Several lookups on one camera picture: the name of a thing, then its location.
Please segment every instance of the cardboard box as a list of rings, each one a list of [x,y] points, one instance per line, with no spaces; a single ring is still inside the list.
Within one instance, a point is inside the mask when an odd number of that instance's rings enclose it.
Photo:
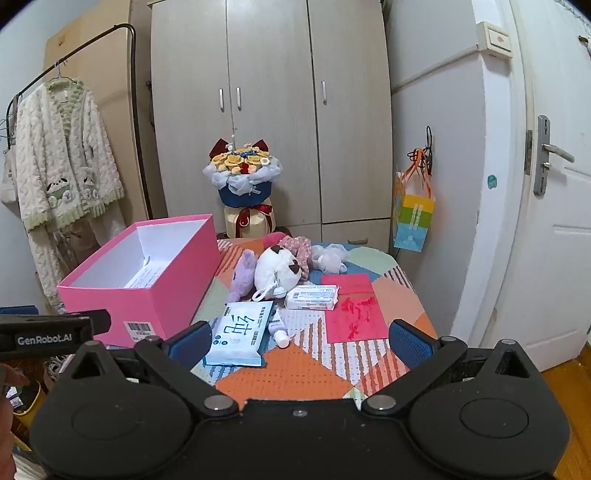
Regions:
[[[188,327],[220,263],[212,215],[137,222],[57,287],[68,312],[106,309],[108,345],[133,347]]]

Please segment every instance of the clothes rack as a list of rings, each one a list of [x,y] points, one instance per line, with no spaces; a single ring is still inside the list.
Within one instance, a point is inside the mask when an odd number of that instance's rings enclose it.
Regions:
[[[117,25],[114,25],[113,27],[111,27],[110,29],[105,30],[103,33],[100,33],[99,35],[95,36],[94,38],[91,38],[89,41],[83,43],[78,48],[75,48],[70,53],[63,56],[59,60],[57,60],[51,67],[49,67],[47,70],[45,70],[42,74],[40,74],[37,78],[35,78],[31,83],[29,83],[25,88],[23,88],[20,92],[18,92],[14,98],[15,99],[20,98],[22,96],[22,94],[25,93],[30,87],[35,85],[39,80],[41,80],[45,75],[47,75],[53,69],[55,69],[59,64],[64,63],[67,59],[69,59],[71,56],[78,53],[80,50],[83,50],[88,45],[93,44],[95,41],[98,41],[101,38],[106,37],[110,33],[113,33],[116,30],[120,30],[121,28],[126,28],[127,30],[129,30],[129,33],[131,35],[131,45],[130,45],[130,49],[131,49],[131,54],[130,54],[131,111],[132,111],[132,117],[134,120],[135,145],[136,145],[136,149],[138,152],[139,177],[140,177],[140,180],[142,183],[142,189],[144,191],[144,199],[145,199],[145,204],[146,204],[146,210],[148,212],[148,219],[153,219],[154,217],[152,215],[152,206],[150,204],[150,195],[148,192],[148,184],[146,182],[144,161],[143,161],[143,157],[142,157],[141,138],[139,136],[138,99],[137,99],[137,86],[136,86],[136,79],[135,79],[135,37],[136,37],[136,32],[135,32],[135,28],[133,25],[131,25],[129,23],[117,24]],[[14,100],[12,100],[10,102],[10,104],[8,105],[8,108],[6,110],[7,139],[8,139],[8,149],[9,150],[11,148],[12,135],[11,135],[10,129],[8,128],[8,125],[9,125],[10,109],[13,104],[16,104],[16,102],[14,102]]]

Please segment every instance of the door lock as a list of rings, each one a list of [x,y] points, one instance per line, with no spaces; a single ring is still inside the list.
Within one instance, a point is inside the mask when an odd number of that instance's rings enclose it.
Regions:
[[[548,171],[552,168],[550,154],[553,153],[574,163],[574,157],[556,145],[550,144],[550,120],[545,115],[538,117],[537,158],[535,161],[534,195],[543,197],[546,193]]]

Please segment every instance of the flower bouquet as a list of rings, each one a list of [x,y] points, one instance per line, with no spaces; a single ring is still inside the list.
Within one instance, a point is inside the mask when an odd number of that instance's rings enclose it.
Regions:
[[[263,140],[234,150],[220,139],[209,158],[203,174],[217,188],[223,204],[234,208],[260,205],[271,195],[271,183],[283,170]]]

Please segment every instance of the tube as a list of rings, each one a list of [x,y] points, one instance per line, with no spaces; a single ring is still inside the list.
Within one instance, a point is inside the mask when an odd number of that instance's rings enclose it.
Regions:
[[[290,336],[289,333],[287,333],[285,323],[283,323],[283,319],[279,314],[279,309],[275,309],[273,317],[271,317],[271,320],[269,320],[269,323],[267,324],[267,329],[279,348],[287,348],[289,346]]]

